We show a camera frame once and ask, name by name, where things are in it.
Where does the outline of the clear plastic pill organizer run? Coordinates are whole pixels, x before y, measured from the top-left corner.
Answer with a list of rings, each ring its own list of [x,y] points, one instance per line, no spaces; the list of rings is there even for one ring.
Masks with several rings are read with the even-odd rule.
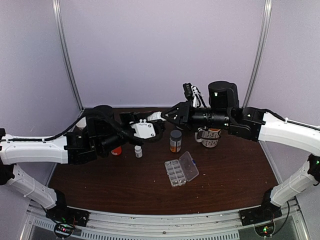
[[[166,161],[164,167],[172,187],[183,186],[199,175],[196,162],[189,151],[184,152],[179,159]]]

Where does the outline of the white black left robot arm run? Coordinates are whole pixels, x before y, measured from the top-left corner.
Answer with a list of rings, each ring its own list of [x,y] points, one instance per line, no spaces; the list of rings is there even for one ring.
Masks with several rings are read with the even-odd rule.
[[[40,162],[82,165],[108,154],[126,143],[141,146],[157,142],[165,130],[160,111],[122,113],[115,120],[113,108],[86,108],[67,129],[53,136],[19,137],[0,130],[0,183],[40,204],[61,222],[72,218],[65,195],[48,188],[25,173],[20,163]]]

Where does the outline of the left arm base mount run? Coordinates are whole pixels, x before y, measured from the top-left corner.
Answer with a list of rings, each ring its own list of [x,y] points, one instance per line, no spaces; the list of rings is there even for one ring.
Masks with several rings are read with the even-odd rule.
[[[46,209],[43,207],[45,216],[54,223],[53,233],[60,239],[70,237],[75,233],[77,227],[86,227],[90,213],[71,207],[54,207]]]

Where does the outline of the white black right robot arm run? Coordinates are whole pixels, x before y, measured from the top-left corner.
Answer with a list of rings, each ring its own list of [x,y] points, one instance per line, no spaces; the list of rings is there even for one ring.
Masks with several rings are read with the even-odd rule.
[[[194,107],[192,87],[183,85],[185,102],[161,113],[161,117],[180,128],[221,129],[254,142],[273,142],[304,150],[306,162],[283,183],[264,194],[256,210],[259,220],[268,220],[276,208],[320,182],[320,128],[284,118],[269,109],[240,107],[235,83],[214,81],[208,85],[209,107]]]

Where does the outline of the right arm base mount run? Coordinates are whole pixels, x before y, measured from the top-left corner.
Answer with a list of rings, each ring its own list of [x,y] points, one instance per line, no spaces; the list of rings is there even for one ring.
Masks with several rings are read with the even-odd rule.
[[[239,211],[242,226],[253,226],[255,233],[262,238],[271,237],[275,233],[275,219],[281,217],[282,215],[283,214],[280,208],[272,210],[265,209],[262,206]]]

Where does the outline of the small white pill bottle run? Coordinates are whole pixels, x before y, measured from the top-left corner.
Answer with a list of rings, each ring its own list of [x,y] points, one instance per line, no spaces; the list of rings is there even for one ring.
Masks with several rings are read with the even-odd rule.
[[[139,145],[136,145],[136,146],[134,147],[134,153],[135,153],[135,156],[136,156],[137,158],[141,158],[141,157],[143,156],[142,147],[139,146]]]

